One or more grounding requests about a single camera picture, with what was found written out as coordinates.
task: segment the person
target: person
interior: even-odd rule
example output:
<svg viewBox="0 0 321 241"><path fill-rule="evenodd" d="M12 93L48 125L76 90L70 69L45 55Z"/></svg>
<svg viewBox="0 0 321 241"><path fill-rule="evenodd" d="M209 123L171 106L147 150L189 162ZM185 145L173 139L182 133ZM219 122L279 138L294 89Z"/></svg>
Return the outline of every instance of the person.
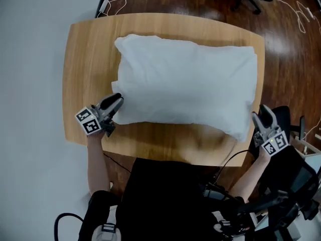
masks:
<svg viewBox="0 0 321 241"><path fill-rule="evenodd" d="M117 241L123 240L222 240L214 230L216 219L208 207L193 165L182 162L136 159L122 200L110 192L101 139L104 133L88 136L88 210L79 241L92 240L116 208ZM237 181L229 194L244 203L251 195L270 161L259 157ZM233 208L224 201L225 208Z"/></svg>

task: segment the black cable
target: black cable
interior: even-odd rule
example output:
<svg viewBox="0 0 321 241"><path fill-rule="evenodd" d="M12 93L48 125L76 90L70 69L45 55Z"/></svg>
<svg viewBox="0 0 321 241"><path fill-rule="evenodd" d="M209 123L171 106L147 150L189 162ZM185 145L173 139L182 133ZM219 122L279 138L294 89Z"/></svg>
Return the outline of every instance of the black cable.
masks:
<svg viewBox="0 0 321 241"><path fill-rule="evenodd" d="M78 215L76 214L73 214L73 213L61 213L55 220L55 225L54 225L54 239L55 241L59 241L58 239L58 223L59 223L59 220L63 217L66 217L66 216L73 216L81 221L84 221L81 217L79 217Z"/></svg>
<svg viewBox="0 0 321 241"><path fill-rule="evenodd" d="M217 180L219 179L221 173L222 173L222 170L224 169L224 167L228 164L229 161L231 161L235 156L237 156L238 154L241 154L241 153L244 153L244 152L249 152L250 150L243 150L243 151L240 151L240 152L237 152L236 154L234 154L230 159L227 160L227 162L224 164L224 166L221 168L221 170L219 171L219 174L217 175L217 178L214 182L213 185L216 184Z"/></svg>
<svg viewBox="0 0 321 241"><path fill-rule="evenodd" d="M104 153L105 156L107 156L109 159L111 159L115 164L117 164L118 166L120 166L121 168L123 168L124 170L128 171L129 173L131 173L130 170L128 170L127 168L125 168L124 166L122 166L120 163L118 163L117 161L115 161L113 158L111 158L110 156L106 155Z"/></svg>

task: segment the person's arm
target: person's arm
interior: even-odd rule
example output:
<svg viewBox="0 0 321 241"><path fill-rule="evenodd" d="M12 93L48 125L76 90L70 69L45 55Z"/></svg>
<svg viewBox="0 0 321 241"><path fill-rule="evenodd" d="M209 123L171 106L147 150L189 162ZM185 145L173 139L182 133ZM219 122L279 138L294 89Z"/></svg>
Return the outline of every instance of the person's arm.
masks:
<svg viewBox="0 0 321 241"><path fill-rule="evenodd" d="M88 185L90 194L96 191L110 191L110 182L101 146L104 132L88 136Z"/></svg>
<svg viewBox="0 0 321 241"><path fill-rule="evenodd" d="M230 195L234 197L240 196L244 201L247 201L270 160L271 157L260 147L259 157L250 169L235 183L229 192Z"/></svg>

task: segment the wooden floor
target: wooden floor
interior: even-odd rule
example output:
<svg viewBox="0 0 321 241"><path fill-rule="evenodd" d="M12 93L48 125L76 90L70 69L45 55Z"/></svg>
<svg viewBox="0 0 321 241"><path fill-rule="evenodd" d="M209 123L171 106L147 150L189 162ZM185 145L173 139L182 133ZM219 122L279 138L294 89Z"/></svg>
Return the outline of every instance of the wooden floor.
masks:
<svg viewBox="0 0 321 241"><path fill-rule="evenodd" d="M230 7L236 0L127 0L127 5L119 14L129 13L173 13L198 16L229 23L265 38L265 76L261 103L274 108L288 105L291 110L292 124L299 122L305 115L306 130L318 122L321 114L321 34L317 21L308 23L302 17L306 34L298 28L296 14L279 1L263 2L255 0L262 13L254 15L253 6L243 0L240 8L232 12ZM297 0L283 0L298 10ZM298 0L308 6L321 22L314 0ZM122 1L113 3L109 14L113 15ZM307 138L312 144L317 140L314 131ZM121 164L130 165L132 158L115 155ZM252 158L247 156L242 168L226 169L221 183L226 188L251 165ZM117 189L123 190L129 174L108 163Z"/></svg>

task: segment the person's hand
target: person's hand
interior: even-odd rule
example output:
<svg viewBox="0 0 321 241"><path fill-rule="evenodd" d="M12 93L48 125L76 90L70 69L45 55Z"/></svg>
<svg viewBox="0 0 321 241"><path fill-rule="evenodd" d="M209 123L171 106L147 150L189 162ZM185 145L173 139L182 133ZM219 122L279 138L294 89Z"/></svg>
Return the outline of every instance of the person's hand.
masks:
<svg viewBox="0 0 321 241"><path fill-rule="evenodd" d="M269 156L269 154L261 146L258 158L266 162L269 162L271 160L271 156Z"/></svg>
<svg viewBox="0 0 321 241"><path fill-rule="evenodd" d="M105 135L104 131L98 131L94 134L88 135L87 136L88 143L97 143L97 142L100 143L104 135Z"/></svg>

